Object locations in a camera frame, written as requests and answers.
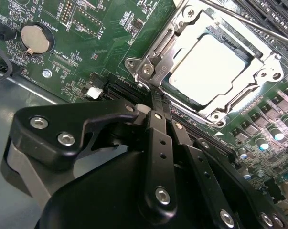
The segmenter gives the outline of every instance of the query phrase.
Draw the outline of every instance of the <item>cpu socket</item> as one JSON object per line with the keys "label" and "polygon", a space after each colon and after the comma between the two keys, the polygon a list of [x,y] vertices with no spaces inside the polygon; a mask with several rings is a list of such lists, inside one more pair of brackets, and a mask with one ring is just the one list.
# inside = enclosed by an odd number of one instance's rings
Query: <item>cpu socket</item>
{"label": "cpu socket", "polygon": [[125,67],[136,82],[160,88],[199,122],[223,127],[265,82],[284,73],[280,55],[239,20],[197,0],[181,0],[142,59]]}

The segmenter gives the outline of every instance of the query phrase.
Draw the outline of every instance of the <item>screw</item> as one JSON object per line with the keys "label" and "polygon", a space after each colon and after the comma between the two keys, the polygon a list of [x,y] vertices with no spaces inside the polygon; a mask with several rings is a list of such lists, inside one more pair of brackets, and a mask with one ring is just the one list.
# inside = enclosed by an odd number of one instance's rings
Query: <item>screw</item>
{"label": "screw", "polygon": [[58,142],[64,146],[72,146],[75,143],[75,139],[69,133],[61,133],[58,135]]}
{"label": "screw", "polygon": [[154,71],[154,67],[153,67],[151,64],[145,64],[145,65],[143,66],[142,72],[143,72],[145,75],[152,75],[152,74],[153,74],[153,71]]}
{"label": "screw", "polygon": [[171,197],[169,196],[168,192],[161,187],[155,190],[155,197],[163,205],[168,205],[171,201]]}
{"label": "screw", "polygon": [[158,113],[155,113],[154,116],[155,116],[157,119],[162,119],[162,116],[159,115]]}
{"label": "screw", "polygon": [[205,148],[209,148],[209,144],[207,144],[207,142],[201,142],[201,144],[205,147]]}
{"label": "screw", "polygon": [[186,6],[183,10],[184,22],[188,23],[195,19],[195,10],[193,6]]}
{"label": "screw", "polygon": [[234,220],[232,218],[232,216],[227,213],[226,210],[221,210],[220,211],[220,217],[222,219],[222,221],[229,227],[229,228],[233,228],[234,227]]}
{"label": "screw", "polygon": [[36,129],[45,129],[48,127],[48,121],[41,117],[34,117],[30,120],[30,125]]}
{"label": "screw", "polygon": [[195,11],[193,11],[193,10],[190,10],[190,11],[188,11],[188,16],[191,18],[194,14],[195,14]]}
{"label": "screw", "polygon": [[273,215],[273,218],[278,223],[278,225],[280,225],[281,227],[284,227],[283,222],[276,215]]}
{"label": "screw", "polygon": [[268,215],[266,215],[266,214],[263,212],[260,216],[261,216],[262,220],[263,220],[268,226],[270,226],[270,227],[273,226],[273,223],[272,223],[272,221],[271,221],[271,219],[269,218]]}
{"label": "screw", "polygon": [[53,73],[49,69],[45,68],[42,71],[42,76],[44,76],[45,78],[50,78],[53,76]]}
{"label": "screw", "polygon": [[133,61],[128,61],[127,66],[129,68],[134,68],[134,62]]}
{"label": "screw", "polygon": [[180,123],[176,123],[175,125],[176,125],[176,127],[177,127],[178,129],[180,129],[180,130],[183,129],[183,126],[182,126]]}
{"label": "screw", "polygon": [[127,109],[128,111],[134,112],[134,109],[133,109],[133,107],[131,107],[131,106],[126,106],[126,109]]}

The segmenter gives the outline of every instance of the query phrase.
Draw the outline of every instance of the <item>green circuit board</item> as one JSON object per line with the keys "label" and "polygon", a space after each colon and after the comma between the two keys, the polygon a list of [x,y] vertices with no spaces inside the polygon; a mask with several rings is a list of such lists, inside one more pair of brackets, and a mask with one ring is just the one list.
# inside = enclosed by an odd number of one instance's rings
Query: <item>green circuit board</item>
{"label": "green circuit board", "polygon": [[[156,38],[175,5],[154,0],[144,9],[142,0],[2,0],[0,22],[20,30],[31,21],[41,22],[53,33],[54,49],[29,57],[20,47],[20,38],[1,43],[11,60],[25,68],[22,75],[66,101],[84,99],[81,89],[96,72],[112,73],[133,83],[124,67],[124,58],[142,57]],[[128,25],[139,21],[138,30]],[[51,78],[42,76],[50,69]]]}
{"label": "green circuit board", "polygon": [[[86,97],[82,89],[91,73],[105,78],[115,76],[126,85],[135,86],[124,60],[141,58],[175,10],[172,0],[1,0],[1,23],[18,31],[29,22],[42,23],[51,30],[55,45],[51,52],[31,57],[21,47],[18,33],[14,40],[0,42],[0,47],[13,63],[23,68],[21,74],[29,81],[68,102],[83,102]],[[218,143],[233,150],[244,147],[249,155],[243,163],[249,168],[255,187],[262,186],[271,177],[281,182],[282,175],[288,172],[288,129],[282,122],[288,110],[283,111],[271,102],[277,95],[288,102],[288,96],[283,93],[288,88],[288,51],[277,42],[270,46],[283,56],[285,79],[266,83],[253,101],[241,111],[228,115],[225,127],[203,125],[177,109],[172,110],[189,126],[204,131]],[[52,77],[43,77],[43,69],[51,70]],[[266,104],[280,114],[276,120],[261,112]],[[258,132],[241,142],[232,131],[255,113],[268,120],[268,125],[257,126]],[[272,139],[268,132],[272,126],[285,134],[284,141]],[[259,136],[270,144],[268,150],[258,149],[255,139]],[[263,177],[256,175],[259,170],[264,171]]]}

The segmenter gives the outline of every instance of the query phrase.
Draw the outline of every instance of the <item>cable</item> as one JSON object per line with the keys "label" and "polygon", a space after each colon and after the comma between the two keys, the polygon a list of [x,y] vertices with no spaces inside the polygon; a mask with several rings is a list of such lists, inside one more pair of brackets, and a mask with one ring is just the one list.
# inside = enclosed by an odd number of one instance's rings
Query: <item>cable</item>
{"label": "cable", "polygon": [[8,67],[8,70],[6,71],[6,73],[2,77],[0,77],[0,82],[2,82],[3,80],[7,79],[12,74],[13,66],[8,56],[5,54],[5,52],[1,48],[0,48],[0,57],[5,61]]}
{"label": "cable", "polygon": [[221,6],[221,5],[218,5],[217,3],[214,3],[214,2],[212,2],[210,0],[199,0],[199,1],[205,3],[205,4],[209,5],[209,6],[214,7],[215,9],[221,11],[222,13],[228,14],[228,15],[230,15],[233,18],[236,18],[236,19],[238,19],[238,20],[240,20],[240,21],[242,21],[242,22],[244,22],[246,24],[249,24],[249,25],[261,30],[262,32],[264,32],[264,33],[276,38],[277,40],[279,40],[279,41],[281,41],[283,43],[288,44],[288,38],[286,38],[286,37],[284,37],[284,36],[282,36],[282,35],[280,35],[280,34],[278,34],[276,32],[273,32],[272,30],[269,30],[269,29],[267,29],[267,28],[255,23],[255,22],[253,22],[253,21],[251,21],[251,20],[249,20],[249,19],[247,19],[247,18],[245,18],[245,17],[243,17],[243,16],[241,16],[241,15],[239,15],[239,14],[237,14],[237,13],[235,13],[235,12],[225,8],[225,7],[223,7],[223,6]]}

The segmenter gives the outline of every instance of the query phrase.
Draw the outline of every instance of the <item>motherboard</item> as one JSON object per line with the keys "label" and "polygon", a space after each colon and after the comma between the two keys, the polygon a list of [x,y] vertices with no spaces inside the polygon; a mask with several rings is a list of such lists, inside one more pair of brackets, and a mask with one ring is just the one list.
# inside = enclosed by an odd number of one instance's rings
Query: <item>motherboard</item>
{"label": "motherboard", "polygon": [[[215,2],[288,38],[288,0]],[[0,23],[27,80],[71,103],[141,103],[152,84],[254,187],[288,185],[287,44],[197,0],[1,0]]]}

